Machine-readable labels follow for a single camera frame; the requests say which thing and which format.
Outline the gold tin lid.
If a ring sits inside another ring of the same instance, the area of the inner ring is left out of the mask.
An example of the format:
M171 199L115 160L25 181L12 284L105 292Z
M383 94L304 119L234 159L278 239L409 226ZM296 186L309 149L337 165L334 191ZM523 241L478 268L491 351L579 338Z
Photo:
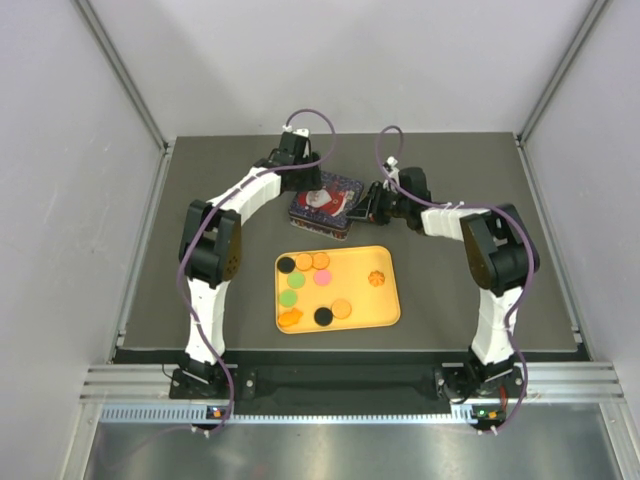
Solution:
M346 215L360 201L364 191L361 181L338 174L322 172L321 181L319 190L297 193L289 210L321 210L331 216Z

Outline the square cookie tin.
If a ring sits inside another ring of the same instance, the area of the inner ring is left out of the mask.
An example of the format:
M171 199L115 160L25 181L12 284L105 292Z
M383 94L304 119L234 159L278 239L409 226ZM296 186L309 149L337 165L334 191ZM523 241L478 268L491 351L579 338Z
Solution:
M288 214L293 226L338 241L344 241L348 237L353 224L343 213L331 216L321 210L291 208Z

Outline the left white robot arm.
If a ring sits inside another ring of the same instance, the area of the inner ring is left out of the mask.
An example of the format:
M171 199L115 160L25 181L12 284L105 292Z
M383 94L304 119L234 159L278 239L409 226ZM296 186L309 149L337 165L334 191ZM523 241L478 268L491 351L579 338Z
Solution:
M319 187L320 156L307 129L286 126L279 145L225 193L187 209L176 283L190 317L180 369L205 396L225 394L231 374L222 360L226 294L242 256L242 226L284 192Z

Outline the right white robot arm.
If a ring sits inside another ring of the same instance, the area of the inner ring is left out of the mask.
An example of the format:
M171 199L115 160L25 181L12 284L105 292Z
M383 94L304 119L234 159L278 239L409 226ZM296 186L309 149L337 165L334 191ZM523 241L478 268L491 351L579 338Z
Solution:
M471 277L479 287L477 329L461 376L443 378L440 391L457 404L490 395L514 370L517 311L539 268L539 255L513 205L436 204L421 168L398 169L389 163L383 171L386 179L374 182L346 216L380 226L399 218L418 234L463 243Z

